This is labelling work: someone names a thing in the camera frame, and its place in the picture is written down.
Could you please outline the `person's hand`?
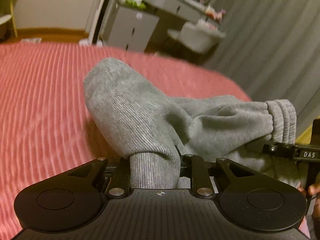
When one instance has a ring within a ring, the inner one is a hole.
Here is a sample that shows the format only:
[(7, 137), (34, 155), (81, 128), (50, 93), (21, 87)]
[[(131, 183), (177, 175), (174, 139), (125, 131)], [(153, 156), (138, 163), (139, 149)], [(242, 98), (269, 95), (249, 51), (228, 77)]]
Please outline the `person's hand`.
[(298, 190), (303, 194), (304, 197), (306, 197), (307, 195), (308, 196), (318, 195), (320, 192), (319, 181), (310, 185), (307, 191), (305, 191), (301, 186), (298, 188)]

